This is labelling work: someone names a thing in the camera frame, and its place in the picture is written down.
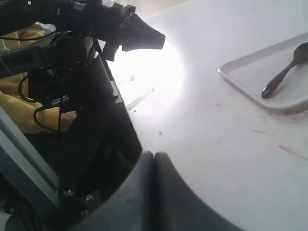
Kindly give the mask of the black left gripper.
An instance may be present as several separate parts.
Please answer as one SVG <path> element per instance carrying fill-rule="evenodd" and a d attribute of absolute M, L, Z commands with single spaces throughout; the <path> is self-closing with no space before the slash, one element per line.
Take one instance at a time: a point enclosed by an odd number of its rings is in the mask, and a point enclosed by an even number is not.
<path fill-rule="evenodd" d="M 113 62 L 120 46 L 122 51 L 161 50 L 166 36 L 147 25 L 137 14 L 136 7 L 101 0 L 57 1 L 58 28 L 105 41 L 104 59 Z M 112 36 L 120 40 L 109 40 Z"/>

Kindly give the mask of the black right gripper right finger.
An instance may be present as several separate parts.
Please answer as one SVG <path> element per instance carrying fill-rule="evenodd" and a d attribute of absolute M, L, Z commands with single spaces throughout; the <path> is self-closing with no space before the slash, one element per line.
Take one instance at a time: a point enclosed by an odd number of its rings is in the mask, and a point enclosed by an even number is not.
<path fill-rule="evenodd" d="M 154 157 L 155 231 L 241 231 L 186 184 L 164 152 Z"/>

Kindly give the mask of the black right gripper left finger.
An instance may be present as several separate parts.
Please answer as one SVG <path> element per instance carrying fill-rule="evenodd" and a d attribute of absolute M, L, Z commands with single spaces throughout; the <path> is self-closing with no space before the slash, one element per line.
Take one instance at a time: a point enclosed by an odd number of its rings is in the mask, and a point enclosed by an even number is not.
<path fill-rule="evenodd" d="M 143 152 L 132 169 L 119 158 L 96 159 L 63 208 L 47 220 L 51 231 L 147 231 L 154 155 Z"/>

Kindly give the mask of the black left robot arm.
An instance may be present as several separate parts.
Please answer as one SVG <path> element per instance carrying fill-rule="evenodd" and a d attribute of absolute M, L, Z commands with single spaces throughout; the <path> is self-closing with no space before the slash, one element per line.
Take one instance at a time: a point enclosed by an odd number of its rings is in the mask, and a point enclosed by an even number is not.
<path fill-rule="evenodd" d="M 16 149 L 1 159 L 13 169 L 7 180 L 41 217 L 60 212 L 77 195 L 112 195 L 131 173 L 141 145 L 107 65 L 118 48 L 160 50 L 165 36 L 148 26 L 131 5 L 100 0 L 3 0 L 0 38 L 51 24 L 48 35 L 0 53 L 0 77 L 25 73 L 38 104 L 30 123 L 39 131 L 7 125 Z"/>

